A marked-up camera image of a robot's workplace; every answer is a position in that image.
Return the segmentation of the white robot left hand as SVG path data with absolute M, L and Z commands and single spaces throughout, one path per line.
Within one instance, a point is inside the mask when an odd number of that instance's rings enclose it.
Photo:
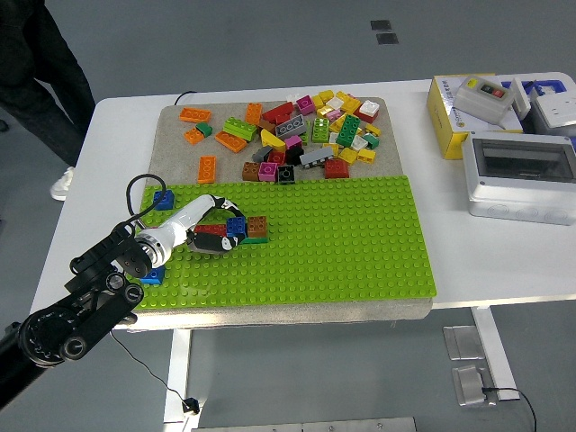
M 144 229 L 138 235 L 141 244 L 149 247 L 148 255 L 155 266 L 163 265 L 174 248 L 186 243 L 194 252 L 222 255 L 238 246 L 246 237 L 240 233 L 219 236 L 206 232 L 195 232 L 198 223 L 213 210 L 226 210 L 236 217 L 243 217 L 238 206 L 230 200 L 204 194 L 188 203 L 157 228 Z

